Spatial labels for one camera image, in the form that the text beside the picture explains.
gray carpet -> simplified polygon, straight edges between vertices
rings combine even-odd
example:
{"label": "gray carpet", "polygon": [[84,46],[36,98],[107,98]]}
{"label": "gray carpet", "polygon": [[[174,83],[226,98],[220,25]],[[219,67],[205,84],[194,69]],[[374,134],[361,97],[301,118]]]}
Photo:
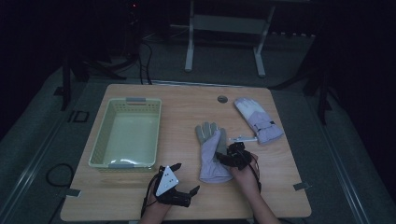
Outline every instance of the gray carpet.
{"label": "gray carpet", "polygon": [[[186,74],[186,36],[185,33],[179,35],[179,30],[175,31],[175,34],[175,38],[166,43],[155,38],[155,35],[146,38],[152,48],[149,74],[154,84],[177,81],[272,86],[295,75],[312,42],[312,39],[301,36],[287,38],[270,35],[262,53],[267,77],[261,78],[257,76],[251,48],[225,45],[222,40],[211,43],[206,40],[207,34],[202,34],[203,37],[198,38],[195,46],[193,70]],[[149,48],[142,46],[141,51],[145,63],[149,58]],[[49,78],[42,91],[3,139],[0,145],[0,162],[3,164],[0,173],[1,202],[7,202],[9,196],[13,195],[12,190],[17,186],[20,175],[37,151],[43,147],[46,149],[46,153],[42,154],[42,165],[38,167],[39,172],[32,176],[30,187],[24,188],[25,192],[21,193],[20,197],[12,198],[18,199],[14,203],[2,203],[2,213],[5,211],[3,204],[11,204],[14,208],[8,214],[8,223],[49,223],[50,220],[51,223],[64,223],[59,219],[59,210],[57,211],[57,206],[62,201],[57,194],[63,188],[49,185],[46,174],[51,167],[59,163],[70,164],[76,169],[109,83],[139,83],[137,65],[120,71],[119,74],[128,79],[115,81],[92,71],[92,78],[87,84],[73,82],[72,102],[68,110],[61,112],[62,99],[52,95],[55,88],[61,85],[61,73],[58,71]],[[306,191],[312,215],[304,220],[288,218],[283,222],[367,223],[356,220],[350,208],[345,187],[334,165],[331,152],[333,146],[361,199],[368,223],[396,223],[395,205],[378,178],[345,111],[329,97],[332,111],[326,113],[328,125],[323,131],[324,127],[318,122],[315,114],[318,97],[303,96],[303,85],[304,81],[301,81],[283,91],[273,91],[276,107],[301,178],[312,186]],[[88,121],[68,122],[72,110],[90,112]],[[46,138],[54,131],[56,134],[53,138]],[[59,167],[50,177],[57,183],[67,183],[70,174],[64,167]]]}

gray glove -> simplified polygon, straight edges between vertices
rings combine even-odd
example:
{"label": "gray glove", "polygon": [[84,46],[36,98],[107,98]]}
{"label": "gray glove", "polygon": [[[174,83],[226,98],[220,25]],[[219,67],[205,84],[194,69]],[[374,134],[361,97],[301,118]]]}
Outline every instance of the gray glove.
{"label": "gray glove", "polygon": [[201,173],[200,180],[206,183],[223,183],[233,176],[228,168],[221,164],[215,156],[218,151],[226,154],[226,132],[219,129],[216,123],[204,122],[203,126],[195,127],[198,140],[201,144]]}

strap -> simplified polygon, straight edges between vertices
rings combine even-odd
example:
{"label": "strap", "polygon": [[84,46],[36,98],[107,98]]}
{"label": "strap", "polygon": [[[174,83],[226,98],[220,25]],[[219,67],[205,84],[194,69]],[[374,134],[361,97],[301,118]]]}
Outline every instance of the strap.
{"label": "strap", "polygon": [[269,121],[269,122],[261,122],[261,123],[257,123],[254,125],[254,128],[256,129],[256,132],[259,132],[261,129],[267,129],[269,127],[271,127],[273,124],[275,124],[273,121]]}

forearm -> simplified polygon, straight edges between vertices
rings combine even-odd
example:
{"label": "forearm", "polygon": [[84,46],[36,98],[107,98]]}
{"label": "forearm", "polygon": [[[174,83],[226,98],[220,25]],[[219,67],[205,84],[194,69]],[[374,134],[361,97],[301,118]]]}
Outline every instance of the forearm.
{"label": "forearm", "polygon": [[253,211],[253,216],[260,224],[280,224],[260,193],[248,194],[247,201]]}
{"label": "forearm", "polygon": [[160,224],[171,208],[168,204],[154,203],[146,208],[145,214],[142,216],[139,224]]}

plastic basket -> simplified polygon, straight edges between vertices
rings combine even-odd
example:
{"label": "plastic basket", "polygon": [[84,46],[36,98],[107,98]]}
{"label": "plastic basket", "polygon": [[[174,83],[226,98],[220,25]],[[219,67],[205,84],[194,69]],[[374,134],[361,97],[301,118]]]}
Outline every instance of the plastic basket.
{"label": "plastic basket", "polygon": [[162,101],[112,98],[93,145],[89,165],[100,171],[150,171],[156,161]]}

